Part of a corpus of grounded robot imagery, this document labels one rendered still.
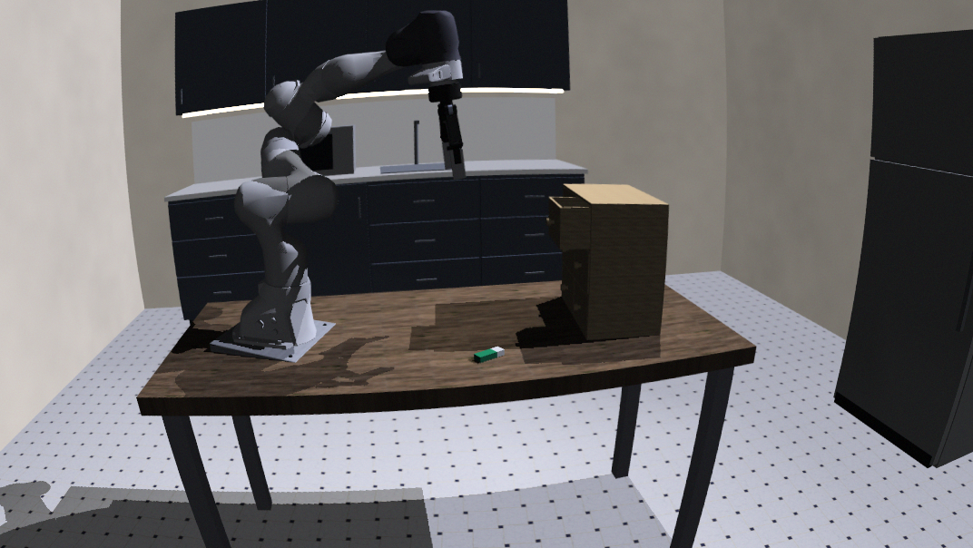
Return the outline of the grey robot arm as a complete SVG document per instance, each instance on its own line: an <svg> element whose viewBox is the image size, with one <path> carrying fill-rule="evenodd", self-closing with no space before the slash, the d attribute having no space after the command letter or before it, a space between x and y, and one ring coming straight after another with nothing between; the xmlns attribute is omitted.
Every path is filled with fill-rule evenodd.
<svg viewBox="0 0 973 548"><path fill-rule="evenodd" d="M329 218L339 201L335 183L301 159L300 148L320 143L330 131L328 113L314 102L334 101L410 65L422 65L409 76L410 85L457 83L463 78L458 45L454 16L424 11L391 33L386 51L330 59L303 83L280 83L269 91L264 110L280 126L265 135L261 146L262 178L243 182L234 199L236 216L256 233L264 252L265 279L259 283L260 295L241 312L234 342L289 349L316 337L308 250L282 228Z"/></svg>

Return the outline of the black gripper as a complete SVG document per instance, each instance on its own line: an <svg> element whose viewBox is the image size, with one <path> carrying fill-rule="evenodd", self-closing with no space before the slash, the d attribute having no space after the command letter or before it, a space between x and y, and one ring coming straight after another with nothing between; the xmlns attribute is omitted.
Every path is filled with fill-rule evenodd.
<svg viewBox="0 0 973 548"><path fill-rule="evenodd" d="M452 169L452 180L457 180L466 178L466 171L462 149L463 142L457 118L457 107L455 104L452 104L452 101L462 98L462 91L460 83L452 84L429 86L428 98L431 103L442 101L437 106L437 114L438 122L440 122L440 138L442 140L445 169Z"/></svg>

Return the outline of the small dark brown chest of drawers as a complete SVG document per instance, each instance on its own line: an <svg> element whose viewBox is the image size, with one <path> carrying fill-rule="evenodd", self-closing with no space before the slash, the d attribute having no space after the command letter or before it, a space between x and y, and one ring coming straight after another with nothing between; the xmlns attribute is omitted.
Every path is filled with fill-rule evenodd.
<svg viewBox="0 0 973 548"><path fill-rule="evenodd" d="M668 204L630 185L564 188L591 206L586 340L660 335Z"/></svg>

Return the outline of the green and white eraser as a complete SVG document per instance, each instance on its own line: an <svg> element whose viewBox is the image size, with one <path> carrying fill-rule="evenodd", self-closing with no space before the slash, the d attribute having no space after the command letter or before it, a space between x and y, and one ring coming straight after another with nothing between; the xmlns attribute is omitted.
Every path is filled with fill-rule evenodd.
<svg viewBox="0 0 973 548"><path fill-rule="evenodd" d="M501 347L490 348L485 351L478 352L474 355L474 359L479 363L494 359L496 357L501 357L505 354L505 350Z"/></svg>

